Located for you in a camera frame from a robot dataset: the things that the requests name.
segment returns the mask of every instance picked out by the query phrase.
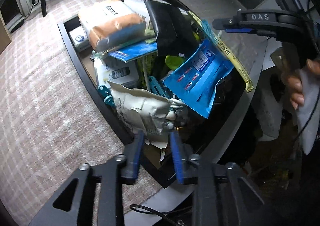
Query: screw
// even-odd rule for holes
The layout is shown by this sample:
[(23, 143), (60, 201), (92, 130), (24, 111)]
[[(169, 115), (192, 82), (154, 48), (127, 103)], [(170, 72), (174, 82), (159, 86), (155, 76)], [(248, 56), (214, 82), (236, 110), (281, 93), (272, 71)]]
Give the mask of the screw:
[(90, 165), (87, 163), (82, 163), (78, 166), (78, 168), (82, 171), (88, 170), (90, 168)]
[(125, 160), (125, 155), (124, 154), (120, 154), (116, 156), (116, 161), (123, 161)]
[(192, 161), (199, 160), (200, 159), (200, 155), (192, 154), (192, 155), (189, 156), (189, 159), (192, 160)]

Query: white label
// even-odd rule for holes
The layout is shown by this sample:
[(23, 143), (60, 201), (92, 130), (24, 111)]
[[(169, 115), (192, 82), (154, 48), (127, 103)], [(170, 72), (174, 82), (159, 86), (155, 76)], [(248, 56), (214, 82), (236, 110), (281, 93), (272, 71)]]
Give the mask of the white label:
[(203, 67), (205, 62), (207, 62), (208, 58), (202, 53), (201, 51), (195, 56), (195, 58), (192, 61), (192, 65), (195, 69), (198, 71)]

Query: fingernail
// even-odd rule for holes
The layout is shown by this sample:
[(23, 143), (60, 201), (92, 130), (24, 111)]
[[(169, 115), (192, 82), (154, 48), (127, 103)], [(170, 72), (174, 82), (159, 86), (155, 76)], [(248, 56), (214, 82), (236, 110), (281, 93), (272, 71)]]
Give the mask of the fingernail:
[(307, 59), (307, 65), (310, 69), (313, 69), (315, 67), (315, 63), (310, 59)]
[(300, 105), (303, 105), (303, 104), (304, 104), (304, 98), (303, 98), (302, 96), (298, 96), (297, 102), (298, 102)]
[(301, 83), (295, 83), (295, 86), (294, 86), (297, 90), (301, 90), (302, 89), (302, 86), (301, 86)]

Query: torn paper bag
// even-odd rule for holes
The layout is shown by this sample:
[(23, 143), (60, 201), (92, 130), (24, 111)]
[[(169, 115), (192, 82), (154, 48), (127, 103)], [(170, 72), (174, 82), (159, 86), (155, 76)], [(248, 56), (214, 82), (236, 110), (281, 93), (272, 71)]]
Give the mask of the torn paper bag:
[(164, 149), (169, 131), (164, 129), (169, 113), (169, 99), (142, 89), (128, 89), (110, 82), (111, 94), (120, 119), (133, 133), (142, 130), (150, 144)]

